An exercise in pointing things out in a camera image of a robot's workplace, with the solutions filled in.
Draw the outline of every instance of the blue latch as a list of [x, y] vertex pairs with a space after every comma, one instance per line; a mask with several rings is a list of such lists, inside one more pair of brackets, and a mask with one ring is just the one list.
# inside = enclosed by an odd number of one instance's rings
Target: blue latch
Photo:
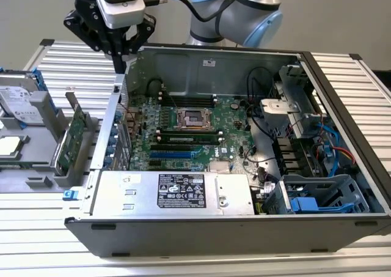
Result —
[[339, 207], [318, 207], [315, 198], [294, 198], [291, 199], [292, 211], [297, 214], [306, 213], [349, 213], [354, 211], [354, 204], [344, 204]]
[[79, 192], [76, 190], [65, 190], [62, 195], [63, 201], [77, 201]]

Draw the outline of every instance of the metal bracket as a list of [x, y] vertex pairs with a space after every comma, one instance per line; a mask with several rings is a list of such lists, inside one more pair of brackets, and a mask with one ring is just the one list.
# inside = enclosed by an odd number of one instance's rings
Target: metal bracket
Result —
[[294, 102], [285, 102], [282, 100], [276, 100], [271, 98], [266, 98], [261, 101], [261, 105], [264, 109], [264, 112], [269, 114], [290, 114], [290, 113], [299, 113], [299, 106]]

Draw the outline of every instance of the power supply label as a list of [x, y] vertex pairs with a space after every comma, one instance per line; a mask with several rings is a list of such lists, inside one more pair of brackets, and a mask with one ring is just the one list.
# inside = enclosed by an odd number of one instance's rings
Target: power supply label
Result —
[[203, 174], [160, 174], [158, 206], [162, 209], [206, 208]]

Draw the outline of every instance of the sticker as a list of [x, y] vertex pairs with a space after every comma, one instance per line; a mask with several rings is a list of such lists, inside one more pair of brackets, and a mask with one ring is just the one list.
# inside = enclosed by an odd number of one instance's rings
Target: sticker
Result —
[[141, 183], [141, 174], [126, 174], [122, 175], [121, 178], [121, 184], [122, 185], [132, 185], [132, 184], [137, 184]]
[[263, 187], [264, 193], [271, 193], [275, 187], [275, 183], [272, 183], [271, 181], [266, 181]]
[[160, 174], [158, 206], [161, 209], [206, 208], [203, 174]]
[[205, 67], [215, 67], [216, 66], [216, 61], [214, 61], [214, 60], [204, 60], [202, 66], [205, 66]]
[[19, 86], [0, 86], [0, 104], [6, 112], [26, 124], [42, 124], [38, 109], [30, 104], [30, 93]]
[[192, 141], [194, 141], [194, 138], [170, 138], [169, 140], [170, 141], [188, 141], [188, 142], [192, 142]]

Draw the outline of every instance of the red cable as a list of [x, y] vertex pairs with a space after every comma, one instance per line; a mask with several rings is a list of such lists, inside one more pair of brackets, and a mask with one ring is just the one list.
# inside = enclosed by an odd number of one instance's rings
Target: red cable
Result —
[[340, 152], [344, 152], [345, 154], [347, 154], [349, 157], [351, 157], [352, 159], [352, 164], [355, 164], [356, 163], [356, 159], [354, 158], [354, 156], [352, 155], [351, 152], [349, 152], [348, 150], [342, 148], [342, 147], [332, 147], [334, 150], [339, 150]]

